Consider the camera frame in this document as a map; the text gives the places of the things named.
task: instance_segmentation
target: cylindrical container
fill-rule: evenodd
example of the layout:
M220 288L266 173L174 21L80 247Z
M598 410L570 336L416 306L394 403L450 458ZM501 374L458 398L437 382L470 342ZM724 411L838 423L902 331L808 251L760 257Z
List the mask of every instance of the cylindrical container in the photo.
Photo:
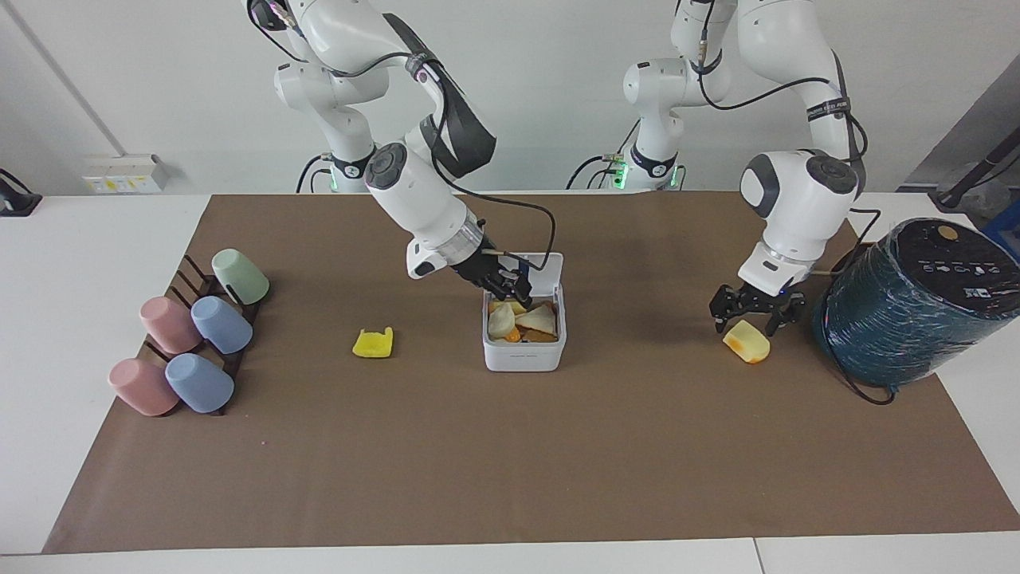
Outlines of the cylindrical container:
M191 312L167 298L153 298L139 312L142 325L156 345L170 355L188 353L202 343Z
M165 415L181 401L163 369L138 359L117 363L108 380L117 397L146 417Z
M212 257L212 271L227 294L232 291L237 294L237 298L231 294L231 299L238 305L257 304L269 293L269 279L251 259L237 249L223 249L216 253Z
M173 358L166 366L166 380L188 407L203 415L222 409L234 396L234 379L197 355Z
M192 306L192 320L198 332L223 355L238 353L252 341L251 324L219 298L199 300Z
M895 389L924 378L1020 316L1020 266L963 225L911 219L832 284L814 315L822 350Z

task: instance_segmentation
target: yellow sponge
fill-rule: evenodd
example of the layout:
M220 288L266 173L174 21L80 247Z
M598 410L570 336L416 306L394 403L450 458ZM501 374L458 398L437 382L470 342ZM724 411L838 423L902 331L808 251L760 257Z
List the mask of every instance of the yellow sponge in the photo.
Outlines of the yellow sponge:
M769 352L772 351L772 344L769 343L768 337L762 335L761 331L755 329L755 326L747 321L741 321L730 329L729 333L726 333L726 336L722 338L722 343L726 344L726 347L749 365L757 365L765 361Z
M393 354L393 329L386 328L386 333L366 333L361 330L358 342L354 344L354 355L362 359L387 359Z

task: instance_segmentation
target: pink cup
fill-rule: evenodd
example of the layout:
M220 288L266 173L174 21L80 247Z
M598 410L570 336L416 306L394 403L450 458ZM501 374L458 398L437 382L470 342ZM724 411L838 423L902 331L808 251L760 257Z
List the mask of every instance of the pink cup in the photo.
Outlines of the pink cup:
M139 315L156 345L170 355L188 353L202 343L191 312L176 302L153 298L142 306Z
M181 400L162 369L138 359L117 363L109 382L117 397L146 417L165 415Z

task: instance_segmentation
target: brown mat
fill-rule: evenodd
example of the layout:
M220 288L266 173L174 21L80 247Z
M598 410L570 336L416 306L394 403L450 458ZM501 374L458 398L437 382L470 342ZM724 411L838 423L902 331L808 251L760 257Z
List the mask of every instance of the brown mat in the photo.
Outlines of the brown mat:
M569 343L519 375L486 370L479 292L406 276L371 198L214 197L189 253L237 247L274 290L227 416L116 402L45 552L1020 529L937 379L876 408L807 325L755 367L722 346L708 302L763 227L736 194L539 200ZM501 245L544 246L541 215L471 206ZM394 359L351 355L388 325Z

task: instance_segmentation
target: plastic box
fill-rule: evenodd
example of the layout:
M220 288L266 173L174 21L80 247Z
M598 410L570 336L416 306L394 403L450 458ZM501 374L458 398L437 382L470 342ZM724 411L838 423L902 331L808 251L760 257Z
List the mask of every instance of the plastic box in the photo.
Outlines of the plastic box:
M517 253L527 260L541 264L545 253ZM517 268L519 261L511 257L500 257L507 268ZM552 298L556 305L556 322L560 341L555 344L508 344L489 340L489 304L493 295L486 293L481 300L481 345L486 351L486 367L490 371L509 373L548 373L560 366L563 348L567 345L566 307L563 305L563 255L550 253L549 262L542 270L530 269L532 298Z

